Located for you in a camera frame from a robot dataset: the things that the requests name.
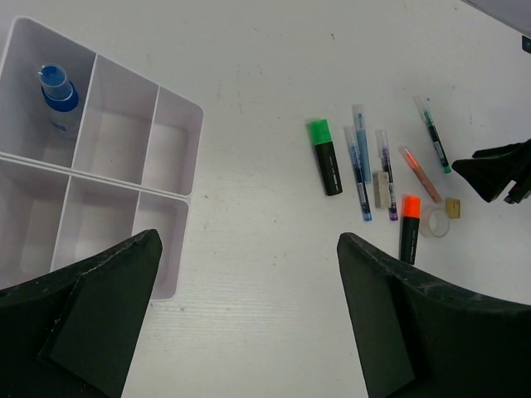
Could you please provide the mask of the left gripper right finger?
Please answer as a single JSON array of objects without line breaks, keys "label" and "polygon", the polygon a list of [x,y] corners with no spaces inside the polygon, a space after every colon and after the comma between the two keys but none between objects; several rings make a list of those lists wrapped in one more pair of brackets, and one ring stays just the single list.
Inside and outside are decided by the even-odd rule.
[{"label": "left gripper right finger", "polygon": [[529,396],[528,305],[446,282],[353,233],[337,253],[369,396]]}]

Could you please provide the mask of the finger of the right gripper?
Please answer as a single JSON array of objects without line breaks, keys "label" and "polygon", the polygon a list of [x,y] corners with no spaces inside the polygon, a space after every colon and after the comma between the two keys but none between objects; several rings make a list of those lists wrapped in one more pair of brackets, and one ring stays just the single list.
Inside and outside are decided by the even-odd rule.
[{"label": "finger of the right gripper", "polygon": [[512,143],[474,152],[456,160],[452,169],[461,175],[486,202],[495,200],[513,182],[504,198],[520,203],[530,197],[530,143]]}]

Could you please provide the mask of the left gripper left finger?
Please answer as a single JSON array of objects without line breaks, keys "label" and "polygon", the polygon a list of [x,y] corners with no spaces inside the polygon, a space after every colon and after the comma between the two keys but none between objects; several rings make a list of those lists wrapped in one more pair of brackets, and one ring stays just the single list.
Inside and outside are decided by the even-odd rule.
[{"label": "left gripper left finger", "polygon": [[1,291],[3,397],[120,397],[162,241],[145,230]]}]

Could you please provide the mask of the green pen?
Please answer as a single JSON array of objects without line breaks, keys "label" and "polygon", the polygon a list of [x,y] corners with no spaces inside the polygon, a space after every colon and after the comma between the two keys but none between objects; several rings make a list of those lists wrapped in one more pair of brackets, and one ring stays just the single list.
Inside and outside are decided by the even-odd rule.
[{"label": "green pen", "polygon": [[448,158],[446,156],[445,150],[442,146],[441,139],[439,137],[438,131],[436,129],[434,120],[431,115],[431,111],[428,106],[428,101],[426,98],[420,95],[416,95],[413,97],[413,102],[415,106],[417,107],[417,110],[421,116],[421,119],[426,126],[426,130],[431,138],[431,141],[434,145],[434,148],[436,150],[436,155],[438,157],[438,160],[441,164],[441,167],[444,171],[444,173],[448,174],[451,173],[451,166],[449,164]]}]

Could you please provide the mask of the orange cap black highlighter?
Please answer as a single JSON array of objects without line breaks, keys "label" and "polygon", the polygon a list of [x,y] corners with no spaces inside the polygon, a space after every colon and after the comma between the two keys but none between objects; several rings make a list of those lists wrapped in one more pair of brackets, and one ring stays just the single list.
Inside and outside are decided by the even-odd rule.
[{"label": "orange cap black highlighter", "polygon": [[405,196],[402,209],[400,261],[414,265],[421,218],[421,198]]}]

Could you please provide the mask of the dark blue pen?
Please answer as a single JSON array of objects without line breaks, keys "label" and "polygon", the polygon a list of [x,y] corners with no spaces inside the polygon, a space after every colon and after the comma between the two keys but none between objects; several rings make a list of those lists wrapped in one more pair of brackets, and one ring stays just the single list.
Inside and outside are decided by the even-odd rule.
[{"label": "dark blue pen", "polygon": [[356,182],[356,188],[358,191],[358,198],[361,206],[361,212],[363,215],[363,219],[365,221],[371,221],[373,219],[372,212],[370,209],[369,201],[368,201],[368,193],[367,188],[365,185],[365,181],[363,179],[363,173],[362,173],[362,165],[361,165],[361,159],[360,154],[358,151],[358,145],[356,142],[355,132],[353,130],[353,126],[345,126],[343,128],[346,143],[348,145],[348,150],[351,157],[351,162],[353,165],[353,173],[355,177]]}]

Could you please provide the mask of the clear bottle blue cap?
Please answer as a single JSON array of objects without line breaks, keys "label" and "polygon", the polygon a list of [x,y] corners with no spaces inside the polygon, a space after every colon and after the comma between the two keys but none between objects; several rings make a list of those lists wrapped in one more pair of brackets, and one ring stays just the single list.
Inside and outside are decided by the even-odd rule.
[{"label": "clear bottle blue cap", "polygon": [[41,93],[51,126],[64,139],[76,141],[83,102],[66,71],[57,64],[45,64],[38,72]]}]

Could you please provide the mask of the tan eraser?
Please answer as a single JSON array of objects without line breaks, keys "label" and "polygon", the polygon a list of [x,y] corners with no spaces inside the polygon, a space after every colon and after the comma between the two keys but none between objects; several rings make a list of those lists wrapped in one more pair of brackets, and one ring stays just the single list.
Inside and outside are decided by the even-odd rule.
[{"label": "tan eraser", "polygon": [[460,219],[461,217],[461,203],[460,199],[454,197],[447,197],[445,200],[446,214],[450,219]]}]

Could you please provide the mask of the clear tape roll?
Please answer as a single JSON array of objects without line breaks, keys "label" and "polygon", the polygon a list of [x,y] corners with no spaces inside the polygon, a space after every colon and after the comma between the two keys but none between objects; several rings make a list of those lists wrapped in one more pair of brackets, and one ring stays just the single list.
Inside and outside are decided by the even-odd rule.
[{"label": "clear tape roll", "polygon": [[426,206],[421,210],[420,232],[426,238],[443,238],[450,229],[450,219],[440,207]]}]

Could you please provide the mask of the grey eraser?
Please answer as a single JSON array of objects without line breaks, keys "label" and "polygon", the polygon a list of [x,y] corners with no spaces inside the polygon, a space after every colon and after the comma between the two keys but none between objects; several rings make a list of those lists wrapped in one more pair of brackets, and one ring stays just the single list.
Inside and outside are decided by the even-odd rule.
[{"label": "grey eraser", "polygon": [[388,172],[377,171],[373,174],[373,190],[375,206],[379,209],[389,209],[392,205],[390,193],[390,179]]}]

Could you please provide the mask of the white compartment tray front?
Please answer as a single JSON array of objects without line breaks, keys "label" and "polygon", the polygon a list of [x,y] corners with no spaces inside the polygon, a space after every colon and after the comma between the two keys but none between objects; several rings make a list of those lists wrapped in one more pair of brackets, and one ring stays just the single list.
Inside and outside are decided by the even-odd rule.
[{"label": "white compartment tray front", "polygon": [[163,253],[152,299],[170,300],[188,210],[178,197],[3,157],[1,286],[41,277],[155,229]]}]

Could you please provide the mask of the white compartment tray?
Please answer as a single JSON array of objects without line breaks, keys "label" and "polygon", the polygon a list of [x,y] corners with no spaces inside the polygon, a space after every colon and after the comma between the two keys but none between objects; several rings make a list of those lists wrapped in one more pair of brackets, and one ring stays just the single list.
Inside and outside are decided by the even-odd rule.
[{"label": "white compartment tray", "polygon": [[[60,115],[38,71],[62,66],[80,96]],[[27,17],[1,57],[3,156],[187,197],[204,113],[192,101]]]},{"label": "white compartment tray", "polygon": [[155,229],[163,253],[152,299],[170,300],[188,210],[178,197],[3,157],[1,286],[41,277]]}]

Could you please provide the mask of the right black table label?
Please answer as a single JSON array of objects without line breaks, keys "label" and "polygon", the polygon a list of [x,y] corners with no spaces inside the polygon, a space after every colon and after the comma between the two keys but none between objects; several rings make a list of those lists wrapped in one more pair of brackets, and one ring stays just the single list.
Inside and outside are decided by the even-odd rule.
[{"label": "right black table label", "polygon": [[527,36],[522,36],[522,50],[531,54],[531,39]]}]

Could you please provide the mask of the light blue pen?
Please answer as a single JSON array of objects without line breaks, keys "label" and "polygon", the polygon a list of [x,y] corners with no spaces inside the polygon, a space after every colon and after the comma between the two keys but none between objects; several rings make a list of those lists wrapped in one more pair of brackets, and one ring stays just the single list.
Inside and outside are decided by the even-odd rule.
[{"label": "light blue pen", "polygon": [[366,132],[366,123],[364,117],[364,107],[362,104],[353,105],[353,124],[358,142],[359,155],[361,160],[361,168],[363,180],[366,183],[372,182],[372,174],[370,168],[370,158],[368,151],[368,140]]}]

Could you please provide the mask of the green cap black highlighter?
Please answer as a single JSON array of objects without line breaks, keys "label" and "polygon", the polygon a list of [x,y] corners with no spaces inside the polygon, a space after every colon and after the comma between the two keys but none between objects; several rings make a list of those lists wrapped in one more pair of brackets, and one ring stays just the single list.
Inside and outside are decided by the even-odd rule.
[{"label": "green cap black highlighter", "polygon": [[310,121],[308,130],[326,195],[332,197],[341,194],[343,187],[328,121]]}]

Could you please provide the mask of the white compartment tray rear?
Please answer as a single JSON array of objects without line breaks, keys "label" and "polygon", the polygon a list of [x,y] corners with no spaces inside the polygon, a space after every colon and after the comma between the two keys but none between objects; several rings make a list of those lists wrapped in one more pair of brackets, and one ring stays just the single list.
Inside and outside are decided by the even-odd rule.
[{"label": "white compartment tray rear", "polygon": [[[60,115],[38,71],[62,66],[80,96]],[[27,17],[1,57],[3,156],[187,197],[204,113],[192,101]]]}]

